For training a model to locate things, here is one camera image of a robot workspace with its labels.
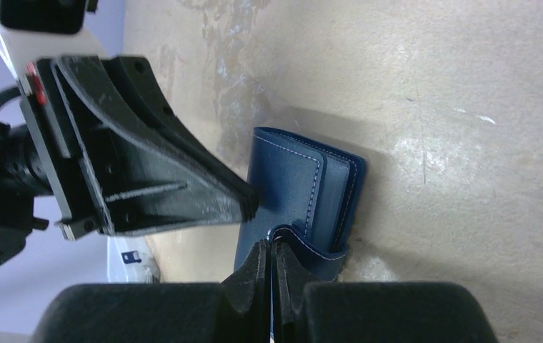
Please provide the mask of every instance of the scratched surface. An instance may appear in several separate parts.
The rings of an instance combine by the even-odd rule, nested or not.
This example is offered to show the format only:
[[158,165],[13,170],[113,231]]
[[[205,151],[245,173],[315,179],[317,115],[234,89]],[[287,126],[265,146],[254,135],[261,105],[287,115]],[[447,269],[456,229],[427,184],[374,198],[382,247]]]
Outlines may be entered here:
[[[125,29],[242,176],[260,124],[367,158],[343,280],[459,282],[543,342],[543,1],[132,0]],[[236,237],[149,243],[166,280],[219,280]]]

